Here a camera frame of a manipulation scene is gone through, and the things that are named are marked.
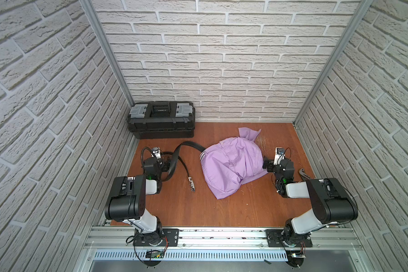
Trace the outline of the purple trousers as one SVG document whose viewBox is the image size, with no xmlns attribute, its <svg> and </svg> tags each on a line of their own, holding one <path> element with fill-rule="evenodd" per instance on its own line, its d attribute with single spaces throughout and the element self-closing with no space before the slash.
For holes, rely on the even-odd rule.
<svg viewBox="0 0 408 272">
<path fill-rule="evenodd" d="M 260 132 L 239 128 L 238 137 L 226 138 L 201 153 L 202 172 L 216 199 L 224 199 L 267 174 L 262 151 L 255 143 Z"/>
</svg>

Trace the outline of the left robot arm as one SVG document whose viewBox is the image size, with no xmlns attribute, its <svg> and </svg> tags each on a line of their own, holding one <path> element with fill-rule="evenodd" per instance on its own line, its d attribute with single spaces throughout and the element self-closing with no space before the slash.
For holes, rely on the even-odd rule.
<svg viewBox="0 0 408 272">
<path fill-rule="evenodd" d="M 168 159 L 151 157 L 143 161 L 143 174 L 114 178 L 104 215 L 108 220 L 127 223 L 135 228 L 134 235 L 126 239 L 127 244 L 169 245 L 160 219 L 146 209 L 146 196 L 161 192 L 162 173 L 167 172 L 169 166 Z"/>
</svg>

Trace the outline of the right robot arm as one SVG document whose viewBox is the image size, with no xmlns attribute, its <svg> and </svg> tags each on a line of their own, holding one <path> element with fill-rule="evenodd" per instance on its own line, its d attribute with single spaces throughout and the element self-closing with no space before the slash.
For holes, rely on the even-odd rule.
<svg viewBox="0 0 408 272">
<path fill-rule="evenodd" d="M 290 159 L 281 159 L 278 163 L 265 159 L 263 169 L 274 175 L 274 186 L 281 197 L 305 198 L 311 202 L 310 210 L 288 219 L 277 235 L 284 247 L 310 247 L 311 232 L 357 219 L 358 205 L 338 179 L 295 182 L 294 164 Z"/>
</svg>

